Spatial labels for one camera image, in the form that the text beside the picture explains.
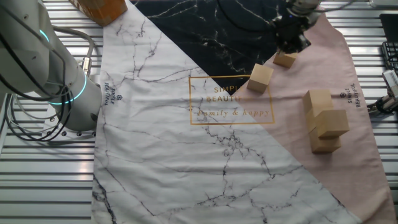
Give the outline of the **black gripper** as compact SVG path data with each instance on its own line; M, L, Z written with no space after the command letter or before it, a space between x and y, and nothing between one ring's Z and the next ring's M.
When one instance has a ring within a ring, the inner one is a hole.
M284 30L284 34L293 36L291 39L278 37L276 40L278 49L285 54L300 53L312 44L303 33L314 26L313 12L308 14L288 12L284 16L273 18L271 25L276 36L280 36Z

